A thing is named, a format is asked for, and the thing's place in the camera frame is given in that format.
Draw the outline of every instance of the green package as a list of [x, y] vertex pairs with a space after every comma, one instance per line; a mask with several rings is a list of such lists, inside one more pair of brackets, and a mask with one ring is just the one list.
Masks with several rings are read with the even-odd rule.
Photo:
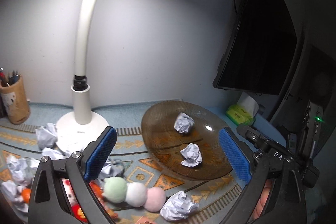
[[226, 116], [230, 118], [236, 125], [243, 123], [245, 125], [251, 125], [254, 122], [253, 117], [248, 113], [244, 107], [240, 105], [231, 105], [225, 112]]

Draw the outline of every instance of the plush toy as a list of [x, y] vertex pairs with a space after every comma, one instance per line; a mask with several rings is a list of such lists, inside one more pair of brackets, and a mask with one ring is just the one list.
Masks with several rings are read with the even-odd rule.
[[147, 187], [140, 182], [127, 184], [127, 193], [125, 201], [133, 207], [140, 207], [147, 200]]
[[149, 188], [147, 191], [147, 201], [144, 208], [152, 213], [158, 212], [162, 209], [166, 202], [166, 194], [160, 187]]
[[30, 192], [31, 190], [28, 188], [25, 188], [21, 192], [21, 196], [23, 198], [23, 202], [29, 204], [29, 198], [30, 198]]
[[104, 179], [103, 197], [112, 203], [124, 202], [126, 199], [127, 183], [121, 177], [111, 177]]
[[81, 207], [79, 206], [79, 204], [75, 204], [72, 206], [72, 211], [73, 214], [75, 215], [75, 217], [83, 222], [88, 222], [85, 215], [83, 214], [83, 211], [81, 209]]
[[107, 211], [107, 213], [109, 214], [109, 216], [112, 219], [117, 219], [118, 218], [118, 214], [115, 213], [112, 209], [105, 208], [105, 210]]
[[100, 187], [95, 184], [93, 181], [90, 182], [90, 187], [97, 198], [103, 198]]
[[65, 192], [67, 194], [68, 200], [71, 206], [78, 204], [75, 194], [71, 188], [70, 182], [68, 179], [62, 179]]

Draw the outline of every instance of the lamp base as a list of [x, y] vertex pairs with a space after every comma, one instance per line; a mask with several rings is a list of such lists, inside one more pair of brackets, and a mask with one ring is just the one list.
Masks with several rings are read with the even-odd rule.
[[88, 124], [76, 123], [75, 113], [69, 112], [56, 123], [58, 133], [56, 145], [63, 152], [80, 151], [81, 148], [95, 141], [108, 126], [105, 118], [95, 112], [92, 112], [92, 120]]

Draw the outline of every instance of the tissue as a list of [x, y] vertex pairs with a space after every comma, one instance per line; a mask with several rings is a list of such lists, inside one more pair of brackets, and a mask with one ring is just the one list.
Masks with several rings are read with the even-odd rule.
[[172, 195], [164, 204], [160, 215], [167, 221], [186, 219], [188, 215], [199, 208], [183, 191]]
[[30, 159], [30, 168], [31, 168], [32, 170], [34, 170], [35, 172], [36, 172], [36, 170], [37, 170], [39, 164], [40, 164], [40, 161], [39, 161], [39, 160], [37, 160], [37, 159], [33, 159], [33, 158]]
[[47, 147], [42, 150], [41, 154], [42, 157], [49, 156], [52, 160], [61, 160], [66, 158], [66, 156], [64, 156], [61, 152]]
[[53, 123], [47, 123], [46, 127], [40, 127], [35, 130], [37, 145], [43, 149], [45, 147], [53, 147], [57, 141], [57, 129]]
[[7, 166], [12, 174], [12, 179], [19, 185], [28, 186], [32, 182], [32, 175], [28, 170], [25, 158], [17, 159], [13, 155], [6, 158]]
[[29, 206], [28, 204], [21, 202], [21, 203], [15, 203], [14, 206], [23, 213], [28, 213]]
[[254, 117], [259, 109], [258, 103], [249, 96], [246, 92], [243, 92], [237, 102], [237, 105], [244, 107], [244, 109]]
[[12, 202], [17, 201], [16, 184], [12, 180], [1, 183], [1, 190]]
[[181, 154], [185, 158], [185, 160], [181, 162], [184, 166], [193, 167], [199, 165], [203, 161], [197, 144], [188, 144], [186, 148], [181, 150]]
[[194, 123], [195, 122], [191, 117], [181, 112], [176, 118], [174, 129], [177, 130], [179, 133], [185, 134], [190, 131]]
[[121, 160], [114, 160], [108, 157], [98, 176], [100, 180], [110, 177], [122, 177], [124, 173], [124, 165]]

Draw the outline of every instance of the orange toy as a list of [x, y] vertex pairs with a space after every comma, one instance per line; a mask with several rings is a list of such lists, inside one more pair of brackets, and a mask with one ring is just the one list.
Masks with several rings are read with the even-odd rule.
[[85, 215], [83, 214], [82, 208], [78, 204], [73, 205], [72, 211], [77, 219], [86, 223], [88, 222]]
[[97, 184], [90, 182], [90, 186], [97, 198], [103, 198], [100, 187]]
[[31, 190], [28, 188], [22, 190], [21, 196], [23, 198], [24, 203], [29, 204], [30, 192]]
[[116, 219], [116, 218], [118, 218], [118, 214], [115, 213], [112, 209], [107, 210], [107, 213], [109, 214], [109, 216], [110, 216], [112, 219]]

